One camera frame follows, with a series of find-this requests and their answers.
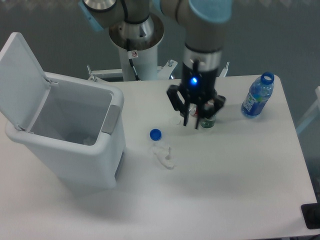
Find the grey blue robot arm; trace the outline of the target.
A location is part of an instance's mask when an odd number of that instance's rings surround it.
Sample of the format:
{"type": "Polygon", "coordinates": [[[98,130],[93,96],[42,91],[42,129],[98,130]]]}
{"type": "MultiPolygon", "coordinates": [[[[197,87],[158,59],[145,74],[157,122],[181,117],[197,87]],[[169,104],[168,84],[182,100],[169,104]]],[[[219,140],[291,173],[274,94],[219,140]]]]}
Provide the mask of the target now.
{"type": "Polygon", "coordinates": [[[151,6],[185,29],[182,74],[167,96],[175,111],[188,120],[190,106],[197,120],[214,116],[225,104],[215,90],[226,26],[232,13],[230,0],[81,0],[79,6],[96,30],[108,29],[119,50],[123,77],[140,81],[142,72],[157,68],[156,57],[143,52],[158,46],[164,36],[161,19],[151,6]]]}

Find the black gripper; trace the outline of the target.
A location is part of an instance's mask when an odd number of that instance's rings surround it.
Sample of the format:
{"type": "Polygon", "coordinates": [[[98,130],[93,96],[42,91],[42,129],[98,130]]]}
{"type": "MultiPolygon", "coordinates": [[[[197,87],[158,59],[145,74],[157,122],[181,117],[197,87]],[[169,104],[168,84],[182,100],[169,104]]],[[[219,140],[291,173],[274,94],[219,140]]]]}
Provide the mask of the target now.
{"type": "Polygon", "coordinates": [[[175,111],[179,111],[183,117],[183,125],[186,126],[189,120],[190,103],[204,105],[201,112],[200,107],[196,107],[195,129],[199,126],[205,129],[212,128],[217,119],[217,112],[224,107],[226,97],[216,95],[215,81],[217,69],[210,71],[194,71],[185,63],[182,65],[182,76],[180,85],[170,85],[166,94],[175,111]]]}

